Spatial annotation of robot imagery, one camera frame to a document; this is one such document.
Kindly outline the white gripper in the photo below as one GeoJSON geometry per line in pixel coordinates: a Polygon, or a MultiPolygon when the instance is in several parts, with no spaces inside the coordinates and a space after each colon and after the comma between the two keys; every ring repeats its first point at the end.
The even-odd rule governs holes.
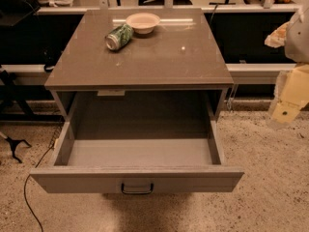
{"type": "MultiPolygon", "coordinates": [[[[286,31],[285,55],[298,63],[309,63],[309,4],[291,17],[286,31]]],[[[276,79],[274,99],[268,110],[267,125],[287,127],[309,103],[309,65],[296,64],[281,71],[276,79]]]]}

